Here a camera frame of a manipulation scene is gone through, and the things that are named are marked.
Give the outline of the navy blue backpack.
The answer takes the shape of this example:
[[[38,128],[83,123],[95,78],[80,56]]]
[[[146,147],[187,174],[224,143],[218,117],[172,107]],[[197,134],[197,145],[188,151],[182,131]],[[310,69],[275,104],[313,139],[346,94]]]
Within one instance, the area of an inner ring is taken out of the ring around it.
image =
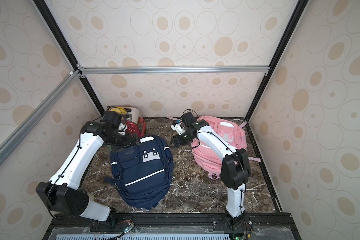
[[[112,177],[104,182],[116,186],[130,206],[150,210],[168,193],[173,177],[174,160],[162,137],[140,138],[138,145],[110,153]]]

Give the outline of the pink backpack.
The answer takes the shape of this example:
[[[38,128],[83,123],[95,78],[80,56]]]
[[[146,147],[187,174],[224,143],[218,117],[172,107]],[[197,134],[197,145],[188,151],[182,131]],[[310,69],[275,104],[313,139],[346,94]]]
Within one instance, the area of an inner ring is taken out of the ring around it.
[[[244,183],[251,175],[249,161],[261,161],[248,156],[246,133],[233,122],[212,116],[196,119],[193,114],[186,113],[181,119],[173,119],[171,129],[177,132],[171,138],[171,145],[178,148],[190,144],[196,163],[208,172],[210,179],[228,174],[222,170],[226,156],[234,155],[238,172],[244,171]]]

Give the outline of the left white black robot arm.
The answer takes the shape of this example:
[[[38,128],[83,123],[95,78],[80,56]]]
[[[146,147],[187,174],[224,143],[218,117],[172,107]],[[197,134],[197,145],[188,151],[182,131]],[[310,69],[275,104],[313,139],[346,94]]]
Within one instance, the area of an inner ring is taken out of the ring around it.
[[[122,130],[119,123],[95,121],[88,121],[82,127],[78,142],[63,165],[48,182],[40,182],[36,187],[49,213],[82,217],[112,227],[116,225],[115,209],[91,200],[79,188],[93,157],[103,144],[123,150],[139,143],[136,134],[123,133]]]

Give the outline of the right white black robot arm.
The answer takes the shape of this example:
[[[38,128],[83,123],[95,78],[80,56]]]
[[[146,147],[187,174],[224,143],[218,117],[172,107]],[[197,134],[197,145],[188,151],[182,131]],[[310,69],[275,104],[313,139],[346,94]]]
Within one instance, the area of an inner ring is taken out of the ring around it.
[[[251,175],[249,156],[243,148],[237,149],[226,142],[205,120],[197,121],[183,117],[183,122],[173,121],[172,130],[177,132],[171,138],[171,146],[178,148],[198,139],[205,143],[222,162],[220,178],[227,187],[227,225],[237,228],[245,219],[246,184]]]

